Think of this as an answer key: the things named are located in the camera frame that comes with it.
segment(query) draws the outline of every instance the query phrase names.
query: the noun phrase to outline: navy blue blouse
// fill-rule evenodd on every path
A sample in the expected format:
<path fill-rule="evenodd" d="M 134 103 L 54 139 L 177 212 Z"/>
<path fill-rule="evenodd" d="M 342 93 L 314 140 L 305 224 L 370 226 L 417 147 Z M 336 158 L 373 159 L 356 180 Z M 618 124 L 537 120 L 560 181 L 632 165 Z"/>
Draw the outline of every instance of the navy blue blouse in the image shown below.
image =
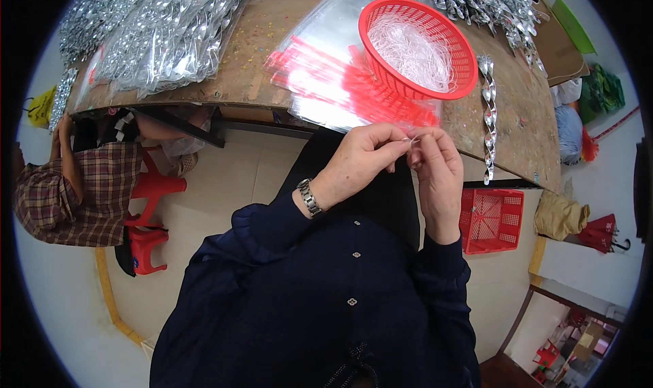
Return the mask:
<path fill-rule="evenodd" d="M 156 344 L 151 387 L 477 387 L 461 241 L 411 253 L 362 216 L 290 194 L 204 239 Z"/>

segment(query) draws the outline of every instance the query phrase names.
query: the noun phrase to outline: green plastic tray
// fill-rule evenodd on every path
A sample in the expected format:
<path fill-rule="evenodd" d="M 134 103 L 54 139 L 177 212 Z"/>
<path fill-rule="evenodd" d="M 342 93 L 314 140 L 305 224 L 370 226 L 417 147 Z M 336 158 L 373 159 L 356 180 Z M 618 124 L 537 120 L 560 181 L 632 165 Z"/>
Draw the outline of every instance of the green plastic tray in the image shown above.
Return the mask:
<path fill-rule="evenodd" d="M 576 45 L 576 49 L 581 52 L 581 54 L 593 54 L 596 52 L 592 41 L 585 33 L 585 30 L 578 22 L 574 14 L 571 12 L 567 4 L 562 0 L 556 0 L 551 7 L 551 11 L 558 19 L 560 25 L 567 32 L 569 39 Z"/>

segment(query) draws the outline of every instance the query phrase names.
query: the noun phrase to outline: red plastic basket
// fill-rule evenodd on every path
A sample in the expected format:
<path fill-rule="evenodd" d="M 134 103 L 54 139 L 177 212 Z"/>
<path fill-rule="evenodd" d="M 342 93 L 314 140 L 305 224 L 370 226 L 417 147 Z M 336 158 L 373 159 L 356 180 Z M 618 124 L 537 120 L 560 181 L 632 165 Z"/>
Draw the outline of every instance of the red plastic basket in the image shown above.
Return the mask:
<path fill-rule="evenodd" d="M 383 60 L 379 52 L 372 46 L 368 30 L 376 18 L 389 13 L 400 15 L 406 21 L 422 25 L 422 31 L 429 37 L 438 36 L 447 40 L 452 57 L 453 79 L 457 84 L 456 90 L 444 94 L 427 89 L 409 81 Z M 479 77 L 476 69 L 476 57 L 469 42 L 447 17 L 425 4 L 413 0 L 372 1 L 363 9 L 358 18 L 358 33 L 361 34 L 365 56 L 374 75 L 387 87 L 406 98 L 455 100 L 467 96 L 476 86 Z"/>
<path fill-rule="evenodd" d="M 464 189 L 462 250 L 468 255 L 517 249 L 524 193 L 515 189 Z"/>

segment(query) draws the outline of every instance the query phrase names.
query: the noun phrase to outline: red tassel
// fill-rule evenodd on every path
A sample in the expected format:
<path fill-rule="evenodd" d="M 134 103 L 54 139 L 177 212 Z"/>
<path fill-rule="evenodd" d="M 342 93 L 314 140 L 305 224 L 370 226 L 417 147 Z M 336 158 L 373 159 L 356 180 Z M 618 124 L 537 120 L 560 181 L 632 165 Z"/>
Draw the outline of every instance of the red tassel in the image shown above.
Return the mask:
<path fill-rule="evenodd" d="M 585 127 L 583 126 L 583 147 L 581 148 L 581 158 L 585 162 L 593 162 L 597 154 L 599 154 L 599 145 L 594 141 L 590 134 L 587 133 L 587 130 L 585 130 Z"/>

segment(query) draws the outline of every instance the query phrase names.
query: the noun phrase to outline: wooden table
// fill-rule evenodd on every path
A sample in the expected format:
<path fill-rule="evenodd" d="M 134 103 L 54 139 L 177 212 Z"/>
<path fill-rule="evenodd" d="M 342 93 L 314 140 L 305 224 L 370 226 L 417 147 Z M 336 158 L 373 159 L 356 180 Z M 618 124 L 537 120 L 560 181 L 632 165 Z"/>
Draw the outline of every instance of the wooden table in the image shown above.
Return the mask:
<path fill-rule="evenodd" d="M 251 0 L 236 24 L 215 79 L 147 96 L 142 101 L 136 99 L 135 91 L 111 96 L 108 86 L 100 85 L 73 109 L 86 72 L 86 64 L 77 64 L 80 76 L 72 87 L 68 111 L 72 114 L 90 108 L 188 102 L 286 109 L 290 105 L 290 92 L 270 84 L 263 64 L 284 36 L 319 1 Z M 527 184 L 558 192 L 558 130 L 547 80 L 538 69 L 529 69 L 523 58 L 513 56 L 504 36 L 494 38 L 487 27 L 479 29 L 462 21 L 456 24 L 477 54 L 489 54 L 494 60 L 498 91 L 495 166 L 522 177 Z M 461 153 L 481 160 L 485 159 L 486 132 L 482 83 L 483 78 L 479 77 L 478 89 L 466 98 L 445 102 L 441 115 L 443 128 Z"/>

